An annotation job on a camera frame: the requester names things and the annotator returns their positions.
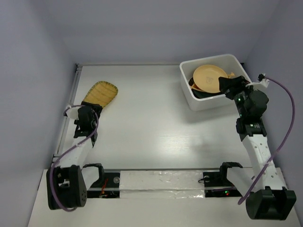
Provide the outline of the orange leaf-shaped plate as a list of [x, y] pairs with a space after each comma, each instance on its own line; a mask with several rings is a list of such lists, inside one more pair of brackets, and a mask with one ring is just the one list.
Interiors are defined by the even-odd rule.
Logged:
[[192, 89], [207, 92], [219, 93], [219, 77], [234, 78], [235, 74], [222, 74], [222, 73], [198, 73], [189, 80], [189, 85]]

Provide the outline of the yellow green bamboo-pattern plate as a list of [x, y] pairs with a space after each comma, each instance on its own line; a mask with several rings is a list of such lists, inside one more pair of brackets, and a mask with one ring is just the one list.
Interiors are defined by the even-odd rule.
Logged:
[[118, 88], [107, 81], [99, 81], [92, 86], [84, 97], [82, 104], [94, 104], [106, 107], [118, 94]]

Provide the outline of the dark blue leaf dish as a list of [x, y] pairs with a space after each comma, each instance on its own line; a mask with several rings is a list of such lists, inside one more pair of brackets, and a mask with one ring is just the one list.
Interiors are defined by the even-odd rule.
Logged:
[[203, 92], [203, 91], [198, 91], [195, 89], [191, 89], [192, 93], [194, 95], [194, 97], [198, 98], [198, 99], [204, 99], [204, 98], [209, 98], [209, 97], [213, 97], [213, 96], [219, 96], [222, 95], [221, 92], [219, 93], [207, 93], [207, 92]]

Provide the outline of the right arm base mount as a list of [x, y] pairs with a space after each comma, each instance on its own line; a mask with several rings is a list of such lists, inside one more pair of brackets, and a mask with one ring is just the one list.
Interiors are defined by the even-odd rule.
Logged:
[[243, 168], [237, 162], [223, 162], [219, 170], [211, 172], [204, 171], [203, 177], [198, 180], [205, 186], [205, 196], [207, 198], [223, 198], [223, 197], [240, 197], [240, 192], [235, 186], [227, 179], [228, 168], [239, 167]]

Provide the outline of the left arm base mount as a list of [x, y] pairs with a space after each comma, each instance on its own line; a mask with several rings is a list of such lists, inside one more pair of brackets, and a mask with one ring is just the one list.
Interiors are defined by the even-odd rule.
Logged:
[[100, 163], [86, 164], [83, 170], [88, 167], [96, 167], [98, 169], [99, 178], [92, 186], [87, 189], [87, 197], [100, 199], [117, 199], [120, 198], [120, 172], [105, 171]]

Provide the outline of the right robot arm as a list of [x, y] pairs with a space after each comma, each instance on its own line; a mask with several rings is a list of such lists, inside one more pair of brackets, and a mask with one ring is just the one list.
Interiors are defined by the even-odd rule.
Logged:
[[247, 175], [239, 163], [223, 163], [218, 180], [222, 185], [233, 184], [241, 194], [238, 205], [245, 203], [250, 219], [286, 220], [296, 202], [296, 195], [280, 179], [273, 162], [283, 145], [280, 144], [274, 153], [270, 152], [267, 131], [261, 119], [269, 102], [262, 90], [271, 80], [260, 74], [257, 83], [250, 83], [243, 76], [220, 77], [218, 81], [220, 91], [237, 107], [236, 131], [254, 173], [254, 176]]

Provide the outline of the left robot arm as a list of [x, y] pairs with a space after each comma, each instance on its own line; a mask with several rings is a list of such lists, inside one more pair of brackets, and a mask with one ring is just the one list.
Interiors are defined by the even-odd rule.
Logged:
[[98, 138], [99, 118], [102, 106], [82, 102], [64, 111], [64, 116], [73, 119], [75, 131], [73, 145], [53, 159], [46, 173], [48, 207], [51, 210], [72, 212], [84, 207], [87, 190], [105, 181], [100, 163], [86, 164], [89, 152]]

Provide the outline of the yellow round plate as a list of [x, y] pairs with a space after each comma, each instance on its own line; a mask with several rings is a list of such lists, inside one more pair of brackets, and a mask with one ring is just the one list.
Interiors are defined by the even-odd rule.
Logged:
[[195, 85], [207, 93], [219, 93], [219, 77], [228, 78], [226, 72], [215, 65], [202, 65], [195, 69], [193, 80]]

